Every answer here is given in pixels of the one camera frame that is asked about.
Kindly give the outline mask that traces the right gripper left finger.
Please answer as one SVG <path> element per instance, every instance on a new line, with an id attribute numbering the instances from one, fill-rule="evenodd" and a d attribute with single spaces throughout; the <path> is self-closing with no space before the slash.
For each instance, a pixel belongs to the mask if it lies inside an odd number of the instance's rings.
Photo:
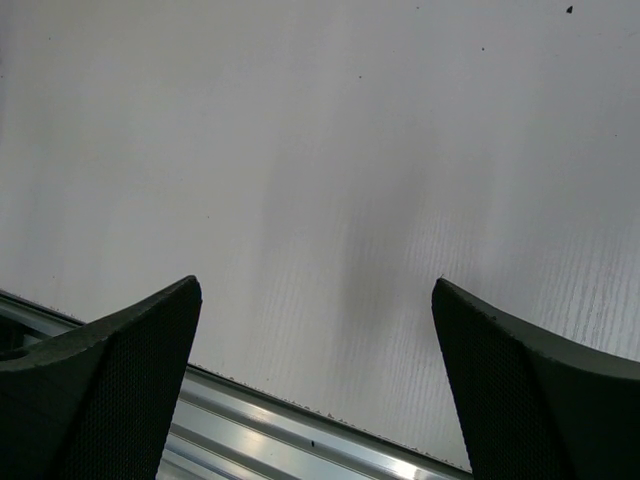
<path id="1" fill-rule="evenodd" d="M 155 478 L 201 306 L 201 286 L 187 276 L 91 323 L 2 350 L 2 478 Z"/>

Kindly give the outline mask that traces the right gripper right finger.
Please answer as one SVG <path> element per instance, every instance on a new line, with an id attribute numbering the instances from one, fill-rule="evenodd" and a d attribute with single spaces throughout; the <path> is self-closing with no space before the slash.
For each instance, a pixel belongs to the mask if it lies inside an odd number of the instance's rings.
<path id="1" fill-rule="evenodd" d="M 476 479 L 636 479 L 639 365 L 440 278 L 432 314 Z"/>

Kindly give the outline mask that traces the aluminium mounting rail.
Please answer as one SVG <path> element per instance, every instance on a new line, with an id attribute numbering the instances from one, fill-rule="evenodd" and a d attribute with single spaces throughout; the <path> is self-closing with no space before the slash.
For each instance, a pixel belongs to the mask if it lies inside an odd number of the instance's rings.
<path id="1" fill-rule="evenodd" d="M 1 313 L 38 331 L 40 341 L 85 325 L 10 296 L 2 297 Z M 157 474 L 163 466 L 202 479 L 463 477 L 459 469 L 188 363 Z"/>

